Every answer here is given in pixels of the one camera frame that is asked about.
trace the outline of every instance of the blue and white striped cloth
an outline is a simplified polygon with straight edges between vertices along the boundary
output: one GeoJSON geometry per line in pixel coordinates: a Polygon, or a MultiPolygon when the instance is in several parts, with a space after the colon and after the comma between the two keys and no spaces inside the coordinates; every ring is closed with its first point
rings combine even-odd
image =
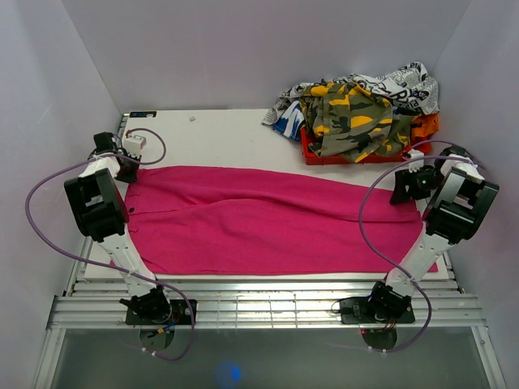
{"type": "Polygon", "coordinates": [[[299,105],[299,100],[296,100],[272,125],[272,128],[287,138],[299,142],[301,140],[300,130],[304,122],[301,105],[299,105]]]}

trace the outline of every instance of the red plastic bin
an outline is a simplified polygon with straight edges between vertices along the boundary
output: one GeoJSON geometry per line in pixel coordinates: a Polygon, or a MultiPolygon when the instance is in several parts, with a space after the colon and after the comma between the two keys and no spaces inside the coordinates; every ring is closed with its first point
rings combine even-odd
{"type": "MultiPolygon", "coordinates": [[[[317,156],[314,152],[308,149],[308,144],[314,142],[315,139],[311,135],[307,135],[306,128],[303,127],[301,129],[301,147],[302,154],[305,157],[305,162],[307,165],[348,165],[351,162],[346,160],[344,157],[340,155],[336,156],[317,156]]],[[[370,154],[366,158],[364,158],[360,163],[361,164],[382,164],[384,162],[402,162],[404,157],[402,157],[402,153],[404,151],[395,154],[394,156],[377,156],[375,154],[370,154]]]]}

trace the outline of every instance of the white wall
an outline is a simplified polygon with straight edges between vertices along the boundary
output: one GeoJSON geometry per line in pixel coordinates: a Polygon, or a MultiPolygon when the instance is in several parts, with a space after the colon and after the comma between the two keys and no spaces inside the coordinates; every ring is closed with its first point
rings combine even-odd
{"type": "MultiPolygon", "coordinates": [[[[0,3],[0,386],[19,389],[32,385],[52,299],[71,269],[30,229],[25,195],[87,156],[92,134],[117,128],[120,117],[60,2],[0,3]]],[[[62,182],[35,200],[44,230],[77,250],[62,182]]]]}
{"type": "Polygon", "coordinates": [[[453,251],[480,297],[508,387],[519,387],[519,2],[473,0],[434,72],[442,138],[466,145],[501,186],[481,229],[453,251]]]}
{"type": "Polygon", "coordinates": [[[119,110],[258,108],[300,81],[433,67],[470,0],[63,0],[119,110]]]}

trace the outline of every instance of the red fabric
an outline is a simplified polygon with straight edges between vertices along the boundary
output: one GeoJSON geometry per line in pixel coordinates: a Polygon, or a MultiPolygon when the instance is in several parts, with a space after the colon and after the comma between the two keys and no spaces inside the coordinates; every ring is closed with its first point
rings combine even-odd
{"type": "MultiPolygon", "coordinates": [[[[391,265],[358,229],[366,189],[255,169],[140,169],[127,191],[128,228],[155,273],[385,272],[391,265]]],[[[377,247],[400,261],[422,222],[413,204],[389,205],[390,195],[373,192],[365,221],[377,247]]]]}

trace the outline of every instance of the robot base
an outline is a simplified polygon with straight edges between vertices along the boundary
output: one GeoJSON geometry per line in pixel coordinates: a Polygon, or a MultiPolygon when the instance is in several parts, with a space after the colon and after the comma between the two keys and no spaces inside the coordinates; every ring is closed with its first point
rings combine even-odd
{"type": "MultiPolygon", "coordinates": [[[[196,300],[189,300],[191,303],[191,307],[193,308],[193,316],[196,321],[196,300]]],[[[191,325],[191,316],[189,315],[189,309],[187,308],[187,303],[181,300],[169,300],[171,305],[171,312],[173,317],[177,320],[178,325],[191,325]]],[[[152,320],[140,318],[137,314],[128,308],[127,318],[125,323],[129,326],[156,326],[157,323],[154,323],[152,320]]]]}
{"type": "MultiPolygon", "coordinates": [[[[379,314],[368,309],[368,299],[369,297],[350,297],[341,300],[339,305],[341,322],[343,324],[385,324],[390,318],[380,317],[379,314]]],[[[410,307],[410,310],[397,319],[397,324],[410,324],[414,321],[414,312],[410,307]]]]}

